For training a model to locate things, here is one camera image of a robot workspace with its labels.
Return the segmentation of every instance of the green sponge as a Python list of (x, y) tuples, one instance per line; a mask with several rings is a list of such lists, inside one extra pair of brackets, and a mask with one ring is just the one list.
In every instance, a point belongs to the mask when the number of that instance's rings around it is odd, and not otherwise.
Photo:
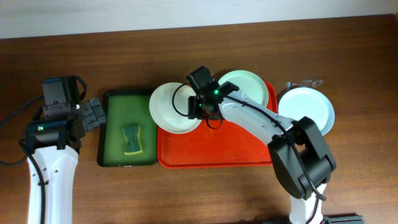
[(138, 124), (134, 124), (123, 128), (124, 138), (126, 140), (126, 148), (124, 154), (127, 156), (136, 155), (142, 153), (141, 147), (141, 127)]

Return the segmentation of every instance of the table surface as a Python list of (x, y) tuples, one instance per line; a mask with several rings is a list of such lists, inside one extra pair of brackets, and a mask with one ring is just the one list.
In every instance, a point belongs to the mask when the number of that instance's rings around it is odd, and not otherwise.
[[(323, 80), (336, 121), (325, 138), (338, 164), (324, 214), (398, 219), (398, 25), (393, 15), (0, 40), (0, 118), (42, 94), (41, 80), (79, 75), (87, 98), (116, 88), (249, 70), (275, 86)], [(0, 130), (0, 159), (17, 145), (36, 103)], [(73, 184), (74, 223), (236, 223), (288, 215), (271, 166), (169, 170), (103, 168), (99, 130), (83, 140)], [(29, 169), (0, 167), (0, 223), (25, 223)]]

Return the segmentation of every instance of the wall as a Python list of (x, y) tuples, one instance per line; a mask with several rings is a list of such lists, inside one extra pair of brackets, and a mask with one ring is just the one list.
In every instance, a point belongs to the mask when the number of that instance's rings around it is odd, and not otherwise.
[(0, 38), (392, 14), (398, 0), (0, 0)]

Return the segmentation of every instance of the white plate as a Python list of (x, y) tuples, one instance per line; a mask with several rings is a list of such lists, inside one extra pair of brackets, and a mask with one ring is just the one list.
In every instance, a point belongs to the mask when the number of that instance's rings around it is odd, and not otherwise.
[(279, 114), (298, 121), (311, 118), (322, 135), (330, 131), (335, 122), (335, 111), (327, 97), (311, 88), (289, 90), (279, 101)]
[(221, 85), (227, 81), (237, 85), (240, 90), (256, 103), (267, 107), (268, 89), (264, 81), (256, 74), (245, 70), (236, 70), (222, 76), (218, 83)]
[[(149, 100), (149, 112), (155, 123), (162, 129), (184, 134), (197, 128), (201, 122), (198, 119), (188, 119), (175, 112), (172, 105), (174, 91), (181, 83), (166, 83), (159, 86)], [(195, 96), (195, 92), (189, 86), (181, 87), (175, 95), (174, 104), (182, 114), (188, 113), (188, 97)]]

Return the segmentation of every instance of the tray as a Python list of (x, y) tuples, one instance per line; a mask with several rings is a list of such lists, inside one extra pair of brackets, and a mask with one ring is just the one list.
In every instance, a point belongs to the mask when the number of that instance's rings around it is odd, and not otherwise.
[[(101, 167), (152, 165), (156, 158), (157, 128), (149, 113), (153, 90), (109, 90), (103, 96), (108, 123), (101, 127), (97, 163)], [(124, 155), (122, 128), (130, 124), (141, 127), (142, 154)]]
[[(267, 108), (277, 113), (275, 89), (269, 92)], [(219, 121), (211, 121), (218, 126)], [(272, 165), (267, 146), (240, 126), (223, 121), (220, 128), (210, 129), (202, 121), (187, 134), (157, 130), (157, 159), (166, 168), (239, 167)]]

